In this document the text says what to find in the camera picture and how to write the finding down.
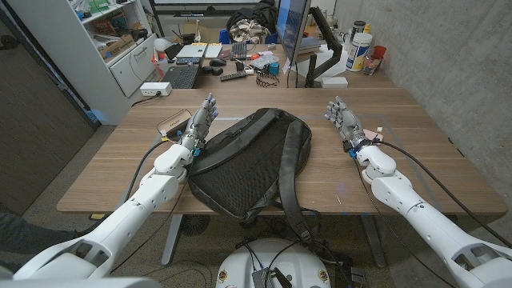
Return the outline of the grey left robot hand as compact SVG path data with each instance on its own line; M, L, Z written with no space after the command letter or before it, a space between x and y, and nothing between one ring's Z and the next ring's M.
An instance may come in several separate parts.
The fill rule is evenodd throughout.
M212 93L208 93L201 106L192 115L186 125L186 130L181 136L180 145L192 150L195 147L202 148L205 138L209 133L211 123L218 116L216 99Z

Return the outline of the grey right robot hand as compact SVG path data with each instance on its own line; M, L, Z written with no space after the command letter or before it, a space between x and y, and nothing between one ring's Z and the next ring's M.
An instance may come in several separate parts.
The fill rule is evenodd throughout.
M370 144L360 120L339 96L334 102L330 101L326 109L327 113L324 117L338 129L343 140L343 150L346 153L352 151L356 154L361 148Z

